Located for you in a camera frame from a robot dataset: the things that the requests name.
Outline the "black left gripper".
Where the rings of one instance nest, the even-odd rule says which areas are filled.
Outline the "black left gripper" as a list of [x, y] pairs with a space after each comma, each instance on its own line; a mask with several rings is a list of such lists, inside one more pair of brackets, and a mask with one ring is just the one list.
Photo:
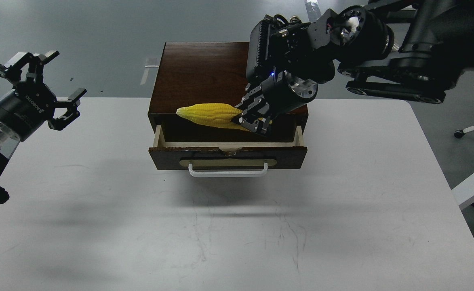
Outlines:
[[[52, 130], [61, 131], [80, 116], [80, 98], [87, 89], [78, 88], [66, 101], [57, 101], [43, 81], [44, 65], [60, 55], [59, 51], [39, 53], [18, 52], [6, 64], [0, 64], [0, 77], [15, 88], [0, 98], [0, 122], [15, 133], [15, 140], [25, 141], [43, 122], [48, 120]], [[23, 68], [28, 65], [25, 81], [22, 82]], [[54, 118], [55, 109], [66, 109]]]

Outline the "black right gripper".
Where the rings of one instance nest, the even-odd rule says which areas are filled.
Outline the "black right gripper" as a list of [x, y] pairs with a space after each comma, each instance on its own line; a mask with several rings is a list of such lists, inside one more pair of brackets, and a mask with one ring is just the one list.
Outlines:
[[272, 132], [272, 120], [287, 114], [316, 98], [318, 83], [296, 77], [287, 71], [276, 70], [258, 85], [248, 84], [242, 101], [235, 107], [237, 125], [261, 136]]

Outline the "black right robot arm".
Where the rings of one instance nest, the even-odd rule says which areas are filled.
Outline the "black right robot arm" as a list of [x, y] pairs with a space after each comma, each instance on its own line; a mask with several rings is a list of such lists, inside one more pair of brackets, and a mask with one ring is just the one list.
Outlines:
[[469, 69], [474, 0], [370, 0], [315, 22], [265, 15], [250, 35], [246, 94], [231, 121], [267, 136], [335, 72], [355, 94], [440, 104]]

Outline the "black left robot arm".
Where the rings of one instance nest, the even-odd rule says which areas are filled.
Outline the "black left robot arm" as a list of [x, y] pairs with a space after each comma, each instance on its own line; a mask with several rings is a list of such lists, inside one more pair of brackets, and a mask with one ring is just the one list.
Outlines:
[[[0, 150], [9, 139], [23, 142], [44, 122], [52, 130], [61, 131], [80, 116], [80, 98], [86, 89], [79, 88], [67, 100], [59, 101], [44, 83], [44, 66], [59, 55], [19, 52], [6, 64], [0, 64], [0, 77], [12, 88], [0, 98]], [[0, 152], [0, 176], [7, 165]], [[9, 193], [0, 186], [0, 205], [9, 200]]]

